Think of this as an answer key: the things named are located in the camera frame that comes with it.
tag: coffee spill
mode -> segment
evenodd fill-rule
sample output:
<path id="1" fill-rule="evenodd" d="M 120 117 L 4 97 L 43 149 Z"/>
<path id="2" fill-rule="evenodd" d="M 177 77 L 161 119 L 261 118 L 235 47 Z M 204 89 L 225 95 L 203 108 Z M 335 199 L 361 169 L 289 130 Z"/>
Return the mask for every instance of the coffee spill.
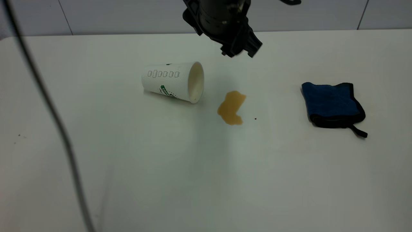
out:
<path id="1" fill-rule="evenodd" d="M 246 99 L 246 95 L 239 93 L 238 91 L 232 91 L 226 94 L 224 102 L 218 109 L 218 114 L 229 125 L 241 125 L 243 123 L 242 118 L 236 114 L 240 106 Z"/>

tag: paper cup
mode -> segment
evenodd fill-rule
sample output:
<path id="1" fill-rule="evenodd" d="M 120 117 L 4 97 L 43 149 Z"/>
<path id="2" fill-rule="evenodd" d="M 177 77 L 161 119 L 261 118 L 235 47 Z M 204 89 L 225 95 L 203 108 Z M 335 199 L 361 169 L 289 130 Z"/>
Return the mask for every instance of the paper cup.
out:
<path id="1" fill-rule="evenodd" d="M 199 62 L 146 66 L 142 73 L 145 90 L 197 103 L 203 93 L 204 73 Z"/>

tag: cup opening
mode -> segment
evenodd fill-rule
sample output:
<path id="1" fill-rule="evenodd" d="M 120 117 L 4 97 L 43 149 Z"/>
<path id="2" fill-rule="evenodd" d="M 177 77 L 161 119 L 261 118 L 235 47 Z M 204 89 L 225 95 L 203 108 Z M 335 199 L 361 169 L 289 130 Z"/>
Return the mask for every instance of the cup opening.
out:
<path id="1" fill-rule="evenodd" d="M 195 62 L 190 69 L 188 82 L 190 102 L 197 103 L 204 88 L 203 67 L 199 62 Z"/>

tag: blue towel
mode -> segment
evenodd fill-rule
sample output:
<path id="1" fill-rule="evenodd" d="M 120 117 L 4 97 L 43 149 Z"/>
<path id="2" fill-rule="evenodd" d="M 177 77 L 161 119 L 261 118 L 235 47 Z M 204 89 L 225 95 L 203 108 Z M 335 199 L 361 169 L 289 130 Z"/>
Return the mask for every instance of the blue towel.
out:
<path id="1" fill-rule="evenodd" d="M 318 127 L 351 128 L 357 135 L 366 138 L 367 133 L 353 124 L 365 119 L 365 111 L 353 95 L 353 84 L 336 86 L 302 84 L 309 119 Z"/>

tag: wall seam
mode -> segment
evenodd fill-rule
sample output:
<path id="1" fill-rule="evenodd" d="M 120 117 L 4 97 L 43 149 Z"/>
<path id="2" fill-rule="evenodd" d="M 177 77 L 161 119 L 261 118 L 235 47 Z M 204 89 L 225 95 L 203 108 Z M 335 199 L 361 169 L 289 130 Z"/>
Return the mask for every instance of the wall seam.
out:
<path id="1" fill-rule="evenodd" d="M 59 5 L 60 5 L 60 8 L 61 8 L 61 11 L 63 12 L 63 15 L 64 15 L 64 19 L 66 19 L 66 22 L 67 22 L 67 26 L 69 26 L 69 30 L 70 30 L 70 33 L 72 33 L 72 35 L 73 35 L 73 31 L 72 31 L 72 29 L 70 28 L 70 24 L 69 24 L 69 21 L 67 21 L 67 17 L 66 17 L 66 14 L 64 13 L 64 10 L 63 10 L 63 7 L 61 6 L 60 0 L 57 0 L 57 1 L 59 2 Z"/>
<path id="2" fill-rule="evenodd" d="M 365 15 L 366 8 L 368 7 L 368 3 L 369 3 L 369 0 L 367 0 L 365 8 L 363 9 L 362 17 L 360 17 L 360 21 L 359 21 L 357 30 L 359 30 L 359 27 L 361 26 L 363 16 Z"/>

